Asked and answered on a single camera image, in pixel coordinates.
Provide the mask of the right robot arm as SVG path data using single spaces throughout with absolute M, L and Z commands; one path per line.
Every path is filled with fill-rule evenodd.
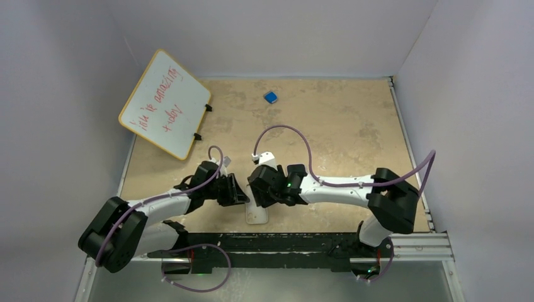
M 287 206 L 338 203 L 366 208 L 371 217 L 360 223 L 354 238 L 355 251 L 368 256 L 391 234 L 411 234 L 419 191 L 406 181 L 394 182 L 397 174 L 378 168 L 372 175 L 355 178 L 356 184 L 343 187 L 343 177 L 314 179 L 304 165 L 258 165 L 248 177 L 257 206 Z

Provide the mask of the white phone case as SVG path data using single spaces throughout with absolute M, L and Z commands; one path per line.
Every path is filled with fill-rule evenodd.
M 246 203 L 246 223 L 249 225 L 264 225 L 269 220 L 268 209 L 258 206 L 250 185 L 245 188 L 245 194 L 249 198 Z

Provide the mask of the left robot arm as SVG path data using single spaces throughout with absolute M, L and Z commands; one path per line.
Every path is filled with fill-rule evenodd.
M 77 246 L 111 273 L 142 254 L 165 250 L 171 257 L 181 257 L 188 248 L 187 232 L 170 219 L 192 213 L 206 200 L 215 200 L 223 207 L 250 201 L 225 165 L 205 160 L 194 174 L 165 193 L 145 200 L 108 199 Z

